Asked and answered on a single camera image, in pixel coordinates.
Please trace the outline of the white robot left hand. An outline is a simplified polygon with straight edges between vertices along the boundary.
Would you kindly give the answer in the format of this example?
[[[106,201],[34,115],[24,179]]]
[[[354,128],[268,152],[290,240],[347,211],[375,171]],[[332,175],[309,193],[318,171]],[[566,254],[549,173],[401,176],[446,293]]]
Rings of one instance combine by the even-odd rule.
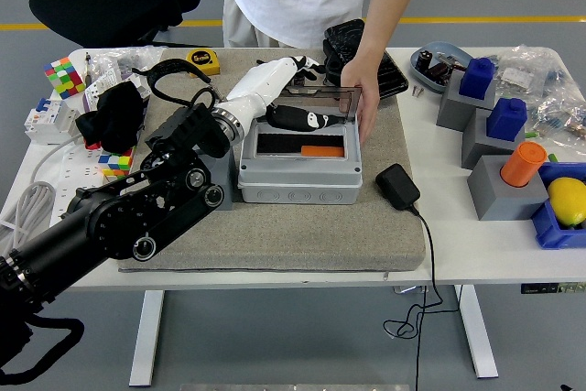
[[[269,125],[296,132],[312,132],[345,122],[343,117],[318,114],[297,107],[275,105],[285,87],[297,73],[314,79],[314,72],[325,68],[306,56],[285,57],[251,68],[228,93],[224,102],[214,108],[218,118],[231,123],[242,136],[249,133],[257,117],[265,117]]]

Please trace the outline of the person's left hand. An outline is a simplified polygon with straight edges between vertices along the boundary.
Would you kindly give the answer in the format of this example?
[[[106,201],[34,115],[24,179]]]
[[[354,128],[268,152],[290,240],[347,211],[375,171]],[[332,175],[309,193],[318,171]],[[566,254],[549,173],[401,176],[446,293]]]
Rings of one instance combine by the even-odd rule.
[[[380,103],[379,84],[377,80],[378,64],[368,58],[356,55],[342,69],[341,86],[357,87],[362,90],[356,117],[359,128],[359,140],[363,145],[372,134]]]

